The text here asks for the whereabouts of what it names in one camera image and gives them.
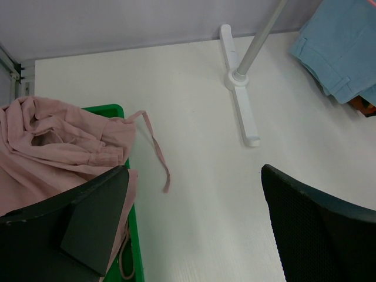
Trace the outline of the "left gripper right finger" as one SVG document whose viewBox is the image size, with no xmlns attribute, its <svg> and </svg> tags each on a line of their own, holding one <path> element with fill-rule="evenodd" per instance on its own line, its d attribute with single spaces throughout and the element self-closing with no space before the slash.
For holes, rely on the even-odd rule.
<svg viewBox="0 0 376 282">
<path fill-rule="evenodd" d="M 286 281 L 375 281 L 375 210 L 269 164 L 261 183 Z"/>
</svg>

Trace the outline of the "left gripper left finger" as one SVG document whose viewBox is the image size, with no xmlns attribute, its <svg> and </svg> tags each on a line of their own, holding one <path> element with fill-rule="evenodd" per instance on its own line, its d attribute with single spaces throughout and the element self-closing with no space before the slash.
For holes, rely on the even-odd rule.
<svg viewBox="0 0 376 282">
<path fill-rule="evenodd" d="M 129 172 L 117 166 L 1 217 L 1 281 L 99 281 L 105 276 Z"/>
</svg>

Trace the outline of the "pink trousers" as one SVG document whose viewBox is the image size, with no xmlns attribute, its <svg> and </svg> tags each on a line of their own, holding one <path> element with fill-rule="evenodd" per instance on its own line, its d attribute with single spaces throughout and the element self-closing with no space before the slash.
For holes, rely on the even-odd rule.
<svg viewBox="0 0 376 282">
<path fill-rule="evenodd" d="M 104 117 L 77 106 L 24 97 L 1 109 L 1 217 L 126 166 L 136 137 L 136 115 Z M 138 173 L 129 182 L 110 256 L 126 237 Z"/>
</svg>

